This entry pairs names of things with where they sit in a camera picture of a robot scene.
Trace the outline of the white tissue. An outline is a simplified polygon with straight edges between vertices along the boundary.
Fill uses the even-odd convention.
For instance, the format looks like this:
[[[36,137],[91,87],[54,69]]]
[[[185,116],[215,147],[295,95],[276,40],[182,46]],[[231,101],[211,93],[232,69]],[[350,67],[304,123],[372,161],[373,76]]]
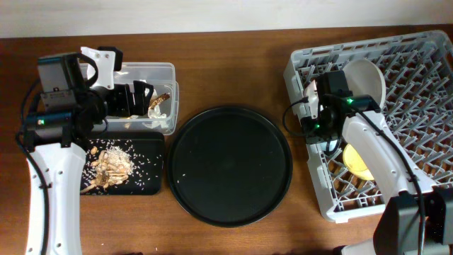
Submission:
[[[155,98],[155,97],[157,97],[159,95],[157,94],[156,89],[154,89],[154,92],[152,93],[151,98]],[[152,119],[152,121],[149,122],[149,123],[143,123],[143,125],[146,128],[150,128],[150,129],[155,129],[155,128],[171,129],[171,121],[170,120],[166,120],[167,114],[161,112],[160,105],[155,107],[155,109],[148,109],[147,116],[148,116],[149,119]]]

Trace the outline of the yellow bowl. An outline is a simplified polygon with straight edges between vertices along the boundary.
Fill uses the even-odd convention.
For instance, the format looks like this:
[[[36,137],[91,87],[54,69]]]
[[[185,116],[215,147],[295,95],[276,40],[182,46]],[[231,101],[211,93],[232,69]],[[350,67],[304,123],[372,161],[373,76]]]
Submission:
[[[351,144],[346,144],[343,150],[343,163],[347,170],[359,179],[366,181],[374,180],[371,171]]]

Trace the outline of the gold snack wrapper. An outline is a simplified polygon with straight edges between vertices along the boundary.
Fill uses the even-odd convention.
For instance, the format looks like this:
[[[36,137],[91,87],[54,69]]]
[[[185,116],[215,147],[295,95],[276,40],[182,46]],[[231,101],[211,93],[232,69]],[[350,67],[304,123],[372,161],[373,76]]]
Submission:
[[[170,93],[163,93],[155,98],[151,98],[149,103],[149,109],[155,109],[155,107],[159,106],[161,103],[163,103],[170,97],[171,97]]]

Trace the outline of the grey round plate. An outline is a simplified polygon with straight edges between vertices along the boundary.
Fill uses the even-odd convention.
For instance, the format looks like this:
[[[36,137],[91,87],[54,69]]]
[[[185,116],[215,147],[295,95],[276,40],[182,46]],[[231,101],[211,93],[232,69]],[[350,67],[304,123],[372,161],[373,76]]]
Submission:
[[[384,107],[386,84],[377,65],[368,59],[357,59],[346,64],[343,71],[354,96],[371,96],[381,109]]]

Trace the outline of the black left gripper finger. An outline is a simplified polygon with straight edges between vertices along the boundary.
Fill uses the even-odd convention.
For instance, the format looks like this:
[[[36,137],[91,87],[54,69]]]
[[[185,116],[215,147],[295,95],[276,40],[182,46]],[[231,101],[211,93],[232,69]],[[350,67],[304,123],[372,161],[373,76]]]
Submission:
[[[133,81],[134,104],[136,106],[149,106],[154,86],[144,81]]]
[[[151,96],[145,93],[133,93],[133,115],[146,115],[149,109]]]

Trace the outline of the blue plastic cup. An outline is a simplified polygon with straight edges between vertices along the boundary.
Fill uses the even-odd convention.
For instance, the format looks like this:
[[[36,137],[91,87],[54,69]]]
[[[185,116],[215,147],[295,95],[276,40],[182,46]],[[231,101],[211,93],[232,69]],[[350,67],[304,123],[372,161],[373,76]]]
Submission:
[[[330,140],[327,142],[322,142],[320,144],[320,148],[325,154],[332,154],[332,153],[336,152],[336,150],[340,147],[340,145],[341,145],[341,140]]]

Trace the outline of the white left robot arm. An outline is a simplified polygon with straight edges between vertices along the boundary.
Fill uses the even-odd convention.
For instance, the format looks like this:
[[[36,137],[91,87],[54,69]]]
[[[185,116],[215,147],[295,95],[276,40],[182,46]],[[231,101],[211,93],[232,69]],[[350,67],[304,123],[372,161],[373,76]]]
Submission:
[[[27,254],[81,254],[80,185],[84,143],[109,116],[145,115],[154,87],[116,84],[116,47],[38,59],[38,79],[21,103],[15,139],[30,172]]]

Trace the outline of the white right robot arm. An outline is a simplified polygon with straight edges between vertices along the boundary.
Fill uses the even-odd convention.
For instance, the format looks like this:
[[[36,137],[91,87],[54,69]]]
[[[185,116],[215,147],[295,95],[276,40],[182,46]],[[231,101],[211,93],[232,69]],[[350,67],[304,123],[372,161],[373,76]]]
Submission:
[[[334,254],[451,254],[452,189],[440,188],[390,131],[379,104],[354,94],[345,73],[326,72],[303,92],[309,135],[342,138],[374,177],[385,210],[371,239],[339,246]]]

